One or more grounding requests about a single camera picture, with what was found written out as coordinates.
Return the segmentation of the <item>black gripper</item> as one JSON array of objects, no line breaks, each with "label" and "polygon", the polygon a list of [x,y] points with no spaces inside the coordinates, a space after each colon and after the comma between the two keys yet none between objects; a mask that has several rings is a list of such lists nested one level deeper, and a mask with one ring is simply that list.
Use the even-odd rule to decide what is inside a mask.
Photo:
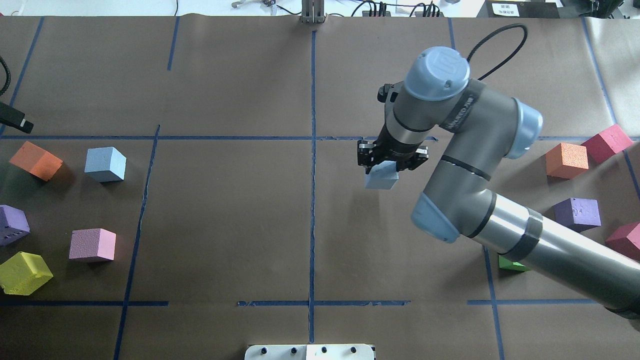
[{"label": "black gripper", "polygon": [[413,171],[427,162],[429,157],[427,146],[420,143],[406,144],[398,141],[387,130],[386,125],[382,126],[377,139],[358,141],[358,165],[365,167],[366,173],[370,173],[373,167],[386,161],[394,162],[397,172]]}]

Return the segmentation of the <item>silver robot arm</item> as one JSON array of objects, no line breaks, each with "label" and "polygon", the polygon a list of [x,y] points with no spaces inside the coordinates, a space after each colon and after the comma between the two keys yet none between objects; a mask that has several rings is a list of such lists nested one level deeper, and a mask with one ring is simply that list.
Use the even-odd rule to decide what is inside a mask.
[{"label": "silver robot arm", "polygon": [[430,159],[430,132],[448,132],[450,141],[414,203],[416,228],[445,243],[466,237],[611,313],[639,319],[637,260],[494,185],[502,162],[523,157],[537,141],[541,112],[473,79],[467,59],[442,46],[420,51],[403,80],[379,87],[377,100],[383,105],[381,130],[374,140],[360,140],[356,150],[366,188],[392,189],[400,173]]}]

